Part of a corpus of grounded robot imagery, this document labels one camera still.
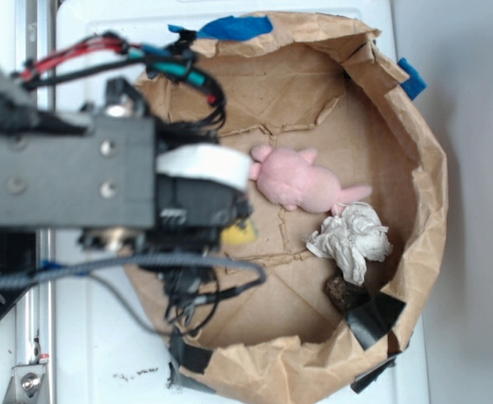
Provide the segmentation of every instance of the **pink pig toy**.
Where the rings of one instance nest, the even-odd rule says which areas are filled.
[[[310,213],[330,210],[332,215],[340,215],[345,205],[372,193],[368,185],[342,189],[335,173],[312,164],[317,156],[313,148],[294,151],[259,145],[251,154],[256,162],[251,167],[250,179],[257,181],[257,188],[267,199],[286,210],[300,207]]]

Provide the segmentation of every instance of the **red wire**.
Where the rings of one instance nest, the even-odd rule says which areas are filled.
[[[65,50],[59,50],[54,52],[44,59],[37,61],[32,67],[23,71],[20,76],[24,80],[30,80],[34,75],[41,75],[44,72],[53,69],[61,63],[73,59],[75,57],[83,56],[95,51],[114,51],[120,53],[123,50],[124,42],[115,38],[95,38],[80,42],[71,48]]]

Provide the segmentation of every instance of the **green wire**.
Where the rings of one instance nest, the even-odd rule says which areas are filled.
[[[129,58],[130,59],[139,59],[144,57],[146,54],[139,49],[129,49]],[[164,61],[158,61],[157,63],[153,63],[151,65],[159,72],[171,74],[174,77],[184,77],[185,73],[187,73],[187,67],[183,65],[179,65],[177,63],[170,63]],[[205,76],[198,72],[190,72],[187,76],[187,82],[202,87],[205,83]]]

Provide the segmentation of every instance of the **brown paper bag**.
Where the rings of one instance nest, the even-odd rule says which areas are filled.
[[[225,254],[261,263],[268,281],[223,302],[190,346],[209,352],[204,369],[181,373],[218,394],[251,403],[313,403],[403,351],[437,278],[445,243],[447,166],[443,150],[400,83],[408,76],[374,44],[380,32],[342,17],[268,15],[274,30],[247,42],[198,40],[199,66],[222,84],[228,120],[221,143],[248,153],[256,144],[316,147],[317,164],[344,186],[370,183],[368,202],[395,248],[370,264],[372,295],[405,309],[388,335],[366,349],[324,293],[336,264],[302,241],[325,215],[288,212],[251,183],[259,239]],[[155,114],[195,120],[205,103],[163,77],[138,86]],[[154,275],[128,268],[147,314],[162,329],[165,306]],[[222,269],[223,288],[250,274]]]

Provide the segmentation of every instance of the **black tape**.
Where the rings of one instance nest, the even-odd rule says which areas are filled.
[[[201,384],[188,376],[179,372],[179,364],[173,360],[170,362],[170,378],[168,379],[167,388],[171,389],[173,385],[179,385],[191,390],[201,391],[203,393],[216,394],[216,391],[208,386]]]
[[[371,369],[355,379],[355,382],[351,384],[351,390],[355,391],[357,394],[361,393],[366,387],[371,385],[377,378],[385,372],[388,368],[396,366],[396,355],[397,353],[390,355],[387,360],[385,360],[379,366]]]
[[[392,330],[405,307],[403,301],[379,292],[368,303],[348,311],[346,322],[367,350]]]
[[[213,351],[188,345],[177,328],[170,338],[170,354],[173,359],[184,368],[194,373],[204,373],[211,360]]]

